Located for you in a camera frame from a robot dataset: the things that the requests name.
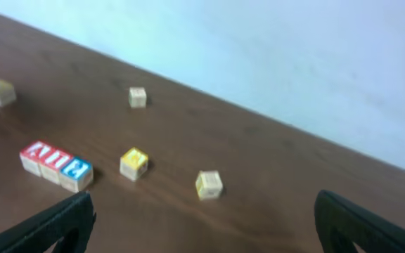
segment yellow letter block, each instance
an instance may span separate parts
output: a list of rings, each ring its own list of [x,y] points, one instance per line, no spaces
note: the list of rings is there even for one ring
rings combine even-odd
[[[137,148],[131,148],[121,157],[120,173],[136,181],[148,168],[148,156]]]

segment letter on block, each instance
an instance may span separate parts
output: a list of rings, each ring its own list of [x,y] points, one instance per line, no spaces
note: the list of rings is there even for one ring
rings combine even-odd
[[[136,181],[148,168],[148,156],[136,148],[127,151],[120,160],[120,173]]]
[[[53,148],[41,141],[36,141],[20,152],[22,166],[28,172],[41,176],[39,162],[42,158],[49,156]]]
[[[76,157],[60,171],[60,184],[74,193],[84,190],[92,181],[91,163]]]
[[[40,162],[41,175],[49,181],[60,184],[60,170],[73,158],[72,155],[59,149],[54,149],[51,154],[44,156]]]

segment wooden table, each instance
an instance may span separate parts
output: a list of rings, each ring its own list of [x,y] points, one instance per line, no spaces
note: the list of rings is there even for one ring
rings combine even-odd
[[[37,139],[94,164],[87,252],[321,252],[321,189],[405,228],[404,171],[2,17],[0,77],[18,93],[0,108],[0,232],[72,194],[23,170]],[[136,183],[119,174],[133,146],[153,161]],[[200,202],[213,169],[226,194]]]

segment row of blocks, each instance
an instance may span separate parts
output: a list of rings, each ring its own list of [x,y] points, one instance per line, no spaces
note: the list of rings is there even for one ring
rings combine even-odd
[[[21,150],[20,159],[25,170],[74,193],[93,181],[91,163],[42,141]]]
[[[60,184],[74,193],[85,189],[93,181],[93,166],[59,148],[36,141],[20,152],[25,170]],[[132,148],[120,159],[120,173],[136,181],[148,169],[148,156]],[[223,190],[218,171],[200,171],[195,182],[201,200],[218,198]]]

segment white wall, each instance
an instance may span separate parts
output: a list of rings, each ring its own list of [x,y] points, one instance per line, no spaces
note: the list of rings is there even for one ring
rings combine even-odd
[[[0,13],[405,168],[405,0],[0,0]]]

